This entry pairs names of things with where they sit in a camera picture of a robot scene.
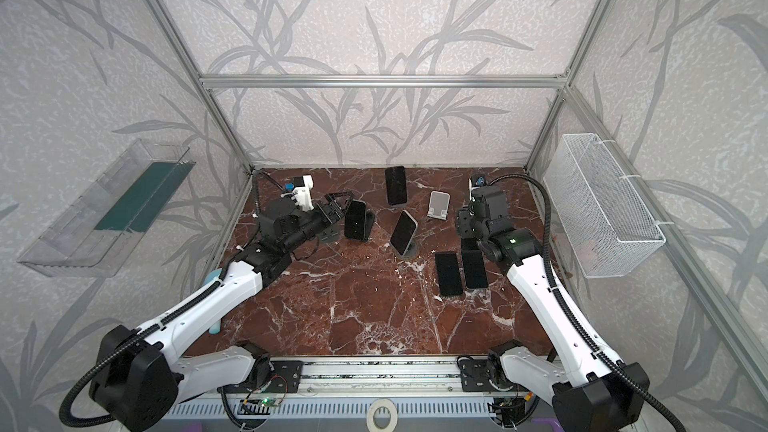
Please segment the green-edged phone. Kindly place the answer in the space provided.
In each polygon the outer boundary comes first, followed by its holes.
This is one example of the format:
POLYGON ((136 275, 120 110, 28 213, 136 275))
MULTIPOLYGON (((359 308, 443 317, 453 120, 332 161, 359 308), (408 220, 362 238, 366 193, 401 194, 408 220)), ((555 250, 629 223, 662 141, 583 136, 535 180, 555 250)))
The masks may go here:
POLYGON ((347 239, 367 242, 376 217, 361 200, 352 200, 345 214, 344 235, 347 239))

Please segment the white-edged phone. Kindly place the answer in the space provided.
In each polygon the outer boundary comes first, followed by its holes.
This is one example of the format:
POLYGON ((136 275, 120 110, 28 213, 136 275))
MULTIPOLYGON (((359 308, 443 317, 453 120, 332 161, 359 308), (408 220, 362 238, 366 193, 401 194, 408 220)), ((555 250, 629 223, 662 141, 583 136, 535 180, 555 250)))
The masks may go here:
POLYGON ((462 269, 468 290, 485 289, 489 286, 485 260, 480 250, 463 250, 462 269))

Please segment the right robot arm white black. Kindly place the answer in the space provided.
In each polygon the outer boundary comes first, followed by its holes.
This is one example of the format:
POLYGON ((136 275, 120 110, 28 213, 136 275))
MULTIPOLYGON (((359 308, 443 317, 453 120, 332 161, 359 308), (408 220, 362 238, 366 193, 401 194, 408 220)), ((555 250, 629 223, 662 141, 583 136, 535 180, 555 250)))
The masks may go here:
POLYGON ((468 199, 456 214, 463 239, 473 240, 525 298, 557 356, 548 361, 515 341, 489 353, 497 388, 522 385, 545 400, 566 431, 620 431, 649 405, 676 431, 683 422, 649 391, 639 363, 627 363, 608 345, 554 272, 550 243, 552 202, 545 187, 528 175, 544 202, 541 238, 514 224, 497 180, 471 175, 468 199))

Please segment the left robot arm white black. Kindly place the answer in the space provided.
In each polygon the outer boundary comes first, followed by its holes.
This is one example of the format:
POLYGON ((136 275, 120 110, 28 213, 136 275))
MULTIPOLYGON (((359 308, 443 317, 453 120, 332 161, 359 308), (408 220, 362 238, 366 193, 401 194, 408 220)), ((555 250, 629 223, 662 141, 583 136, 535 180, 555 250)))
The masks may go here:
POLYGON ((186 358, 204 333, 241 303, 256 296, 288 268, 293 253, 319 238, 347 213, 351 191, 301 202, 292 192, 270 203, 243 249, 207 285, 177 306, 134 329, 117 326, 101 341, 97 362, 65 395, 61 423, 86 428, 120 422, 145 431, 178 403, 214 389, 259 389, 274 374, 270 355, 249 342, 186 358))

